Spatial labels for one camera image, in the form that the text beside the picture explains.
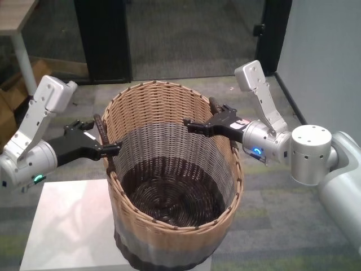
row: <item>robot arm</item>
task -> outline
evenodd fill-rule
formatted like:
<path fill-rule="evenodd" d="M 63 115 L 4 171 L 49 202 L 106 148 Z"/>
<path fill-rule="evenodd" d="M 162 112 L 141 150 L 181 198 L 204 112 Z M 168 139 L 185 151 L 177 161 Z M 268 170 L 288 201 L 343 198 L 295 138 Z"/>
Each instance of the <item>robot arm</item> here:
<path fill-rule="evenodd" d="M 84 132 L 93 128 L 93 121 L 77 120 L 64 127 L 63 136 L 48 142 L 41 140 L 50 120 L 66 109 L 76 87 L 74 82 L 42 78 L 19 130 L 0 155 L 0 190 L 27 189 L 44 180 L 46 173 L 78 158 L 99 160 L 119 153 L 121 143 L 102 146 Z"/>
<path fill-rule="evenodd" d="M 249 93 L 259 120 L 244 120 L 224 105 L 222 112 L 205 124 L 184 119 L 188 131 L 238 141 L 246 154 L 266 165 L 269 160 L 290 164 L 295 181 L 317 186 L 321 203 L 361 254 L 360 147 L 347 134 L 331 134 L 317 125 L 289 132 L 273 103 L 259 61 L 236 69 L 235 76 L 240 89 Z"/>

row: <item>white table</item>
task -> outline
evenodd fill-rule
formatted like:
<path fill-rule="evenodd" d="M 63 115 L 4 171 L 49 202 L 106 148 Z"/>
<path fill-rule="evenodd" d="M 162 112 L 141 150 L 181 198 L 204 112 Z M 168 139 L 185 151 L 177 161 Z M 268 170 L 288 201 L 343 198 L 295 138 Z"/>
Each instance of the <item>white table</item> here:
<path fill-rule="evenodd" d="M 0 0 L 0 36 L 10 36 L 29 95 L 37 85 L 21 30 L 38 0 Z"/>
<path fill-rule="evenodd" d="M 20 271 L 133 271 L 113 233 L 107 180 L 45 183 Z"/>

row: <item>door frame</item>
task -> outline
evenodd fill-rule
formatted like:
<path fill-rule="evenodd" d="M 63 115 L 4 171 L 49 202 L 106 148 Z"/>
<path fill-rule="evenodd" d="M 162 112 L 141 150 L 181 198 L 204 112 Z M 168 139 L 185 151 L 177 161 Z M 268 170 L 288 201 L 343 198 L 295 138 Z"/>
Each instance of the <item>door frame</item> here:
<path fill-rule="evenodd" d="M 277 71 L 292 0 L 265 0 L 262 22 L 255 26 L 258 36 L 255 59 L 261 62 L 266 76 Z"/>

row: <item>blue led light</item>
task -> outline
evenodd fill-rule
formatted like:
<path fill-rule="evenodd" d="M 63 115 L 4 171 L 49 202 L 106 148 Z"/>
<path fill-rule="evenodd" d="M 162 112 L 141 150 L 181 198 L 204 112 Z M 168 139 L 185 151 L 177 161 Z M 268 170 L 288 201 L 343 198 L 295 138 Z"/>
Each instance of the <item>blue led light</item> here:
<path fill-rule="evenodd" d="M 253 151 L 258 155 L 262 154 L 262 151 L 259 148 L 253 148 Z"/>

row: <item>woven wicker texture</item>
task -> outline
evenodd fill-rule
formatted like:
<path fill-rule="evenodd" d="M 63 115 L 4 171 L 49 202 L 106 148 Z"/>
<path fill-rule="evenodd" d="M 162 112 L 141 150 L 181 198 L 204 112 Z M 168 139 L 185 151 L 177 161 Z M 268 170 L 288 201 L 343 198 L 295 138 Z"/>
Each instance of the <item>woven wicker texture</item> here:
<path fill-rule="evenodd" d="M 116 231 L 123 230 L 118 241 L 127 247 L 132 240 L 129 250 L 138 241 L 137 249 L 151 247 L 130 251 L 137 259 L 172 267 L 170 253 L 192 251 L 193 259 L 173 261 L 189 267 L 227 233 L 243 190 L 238 150 L 225 137 L 190 134 L 183 126 L 184 117 L 205 122 L 211 116 L 206 97 L 159 81 L 128 88 L 105 109 L 110 143 L 123 143 L 109 176 Z"/>

